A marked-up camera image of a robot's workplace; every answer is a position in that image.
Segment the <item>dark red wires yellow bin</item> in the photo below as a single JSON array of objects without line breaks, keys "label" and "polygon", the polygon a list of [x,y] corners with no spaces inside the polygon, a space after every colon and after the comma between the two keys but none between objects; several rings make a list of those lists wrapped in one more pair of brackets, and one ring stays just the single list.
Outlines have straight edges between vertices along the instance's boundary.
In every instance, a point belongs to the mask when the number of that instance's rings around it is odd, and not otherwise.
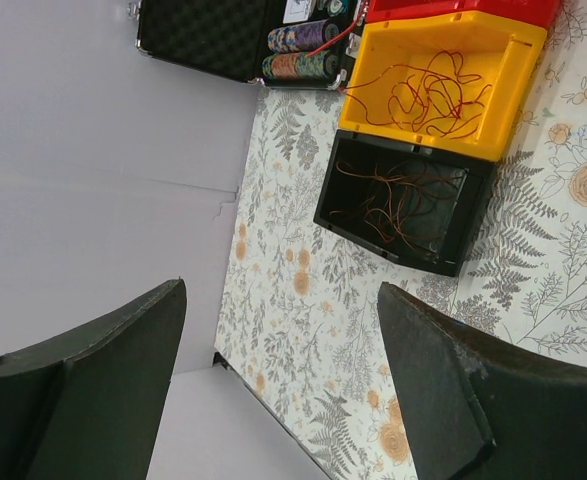
[{"label": "dark red wires yellow bin", "polygon": [[466,69],[462,53],[443,50],[418,65],[391,65],[343,93],[367,125],[466,139],[479,130],[492,89],[484,76]]}]

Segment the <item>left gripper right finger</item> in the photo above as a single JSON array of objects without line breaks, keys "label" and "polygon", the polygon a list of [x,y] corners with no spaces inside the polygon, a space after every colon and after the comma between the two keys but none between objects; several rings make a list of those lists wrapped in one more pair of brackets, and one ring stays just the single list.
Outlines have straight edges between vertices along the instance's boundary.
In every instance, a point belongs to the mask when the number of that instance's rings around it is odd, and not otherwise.
[{"label": "left gripper right finger", "polygon": [[383,283],[378,316],[417,476],[587,479],[587,368]]}]

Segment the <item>black bin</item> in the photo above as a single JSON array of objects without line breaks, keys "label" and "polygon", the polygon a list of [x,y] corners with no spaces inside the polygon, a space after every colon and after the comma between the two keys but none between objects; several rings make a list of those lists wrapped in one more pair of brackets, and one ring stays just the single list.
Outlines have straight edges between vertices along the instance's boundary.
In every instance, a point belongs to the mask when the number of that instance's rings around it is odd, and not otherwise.
[{"label": "black bin", "polygon": [[393,264],[456,277],[497,170],[491,161],[338,130],[314,221]]}]

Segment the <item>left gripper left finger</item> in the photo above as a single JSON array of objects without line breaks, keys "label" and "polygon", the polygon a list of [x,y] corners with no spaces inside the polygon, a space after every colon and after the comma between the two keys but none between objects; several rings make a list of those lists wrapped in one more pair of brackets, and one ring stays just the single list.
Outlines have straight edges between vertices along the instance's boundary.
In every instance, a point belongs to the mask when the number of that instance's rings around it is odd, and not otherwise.
[{"label": "left gripper left finger", "polygon": [[0,356],[0,479],[144,479],[187,310],[183,280]]}]

